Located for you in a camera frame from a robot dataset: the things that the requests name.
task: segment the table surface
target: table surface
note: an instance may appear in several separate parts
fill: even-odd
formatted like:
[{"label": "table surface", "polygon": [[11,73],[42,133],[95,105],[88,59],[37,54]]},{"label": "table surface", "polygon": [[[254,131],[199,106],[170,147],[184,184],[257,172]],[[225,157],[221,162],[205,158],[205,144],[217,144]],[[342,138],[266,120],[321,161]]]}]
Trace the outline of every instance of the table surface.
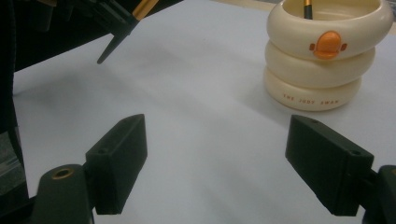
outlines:
[{"label": "table surface", "polygon": [[40,176],[85,162],[120,119],[146,116],[148,159],[119,216],[101,223],[361,223],[334,217],[285,159],[290,115],[318,119],[396,163],[396,36],[376,47],[347,105],[302,112],[263,86],[265,10],[186,0],[141,21],[101,65],[110,35],[15,75],[30,195]]}]

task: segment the cream-colored cup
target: cream-colored cup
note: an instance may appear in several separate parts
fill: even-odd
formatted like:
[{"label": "cream-colored cup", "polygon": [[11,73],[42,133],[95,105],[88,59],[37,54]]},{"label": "cream-colored cup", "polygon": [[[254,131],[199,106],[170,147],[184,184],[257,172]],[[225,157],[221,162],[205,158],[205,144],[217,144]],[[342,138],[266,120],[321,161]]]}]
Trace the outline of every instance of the cream-colored cup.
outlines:
[{"label": "cream-colored cup", "polygon": [[283,0],[270,12],[265,87],[283,105],[320,111],[357,93],[393,13],[386,0],[312,3],[313,20],[304,19],[302,0]]}]

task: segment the wooden edge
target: wooden edge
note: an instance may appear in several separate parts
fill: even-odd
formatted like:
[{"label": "wooden edge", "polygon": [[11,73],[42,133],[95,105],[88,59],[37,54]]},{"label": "wooden edge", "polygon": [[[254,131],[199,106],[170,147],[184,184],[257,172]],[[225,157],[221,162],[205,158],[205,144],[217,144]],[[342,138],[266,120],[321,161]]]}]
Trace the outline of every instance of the wooden edge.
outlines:
[{"label": "wooden edge", "polygon": [[[271,11],[275,6],[274,3],[260,2],[256,0],[213,0],[215,2],[231,4],[239,7],[249,7],[255,8],[259,10]],[[396,22],[392,24],[392,27],[389,30],[390,35],[396,35]]]}]

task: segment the tabletop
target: tabletop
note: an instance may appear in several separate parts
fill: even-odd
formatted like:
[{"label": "tabletop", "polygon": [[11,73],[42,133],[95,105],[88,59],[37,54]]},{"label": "tabletop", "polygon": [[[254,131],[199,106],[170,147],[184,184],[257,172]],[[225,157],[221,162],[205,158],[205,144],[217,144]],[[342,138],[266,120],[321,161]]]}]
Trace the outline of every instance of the tabletop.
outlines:
[{"label": "tabletop", "polygon": [[263,86],[269,12],[185,0],[143,19],[100,65],[111,35],[15,75],[29,193],[40,176],[85,162],[120,119],[145,114],[148,159],[119,216],[95,222],[361,223],[334,217],[285,158],[290,116],[317,119],[375,155],[396,162],[396,36],[347,105],[303,112]]}]

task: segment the cup opening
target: cup opening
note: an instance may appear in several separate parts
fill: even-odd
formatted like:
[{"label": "cup opening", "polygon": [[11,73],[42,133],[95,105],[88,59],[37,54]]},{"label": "cup opening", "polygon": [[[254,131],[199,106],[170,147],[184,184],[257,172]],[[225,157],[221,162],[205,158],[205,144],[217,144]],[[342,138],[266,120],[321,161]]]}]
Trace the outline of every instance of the cup opening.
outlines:
[{"label": "cup opening", "polygon": [[[313,19],[316,21],[350,20],[376,11],[381,0],[312,0]],[[284,0],[283,9],[290,15],[304,17],[303,0]]]}]

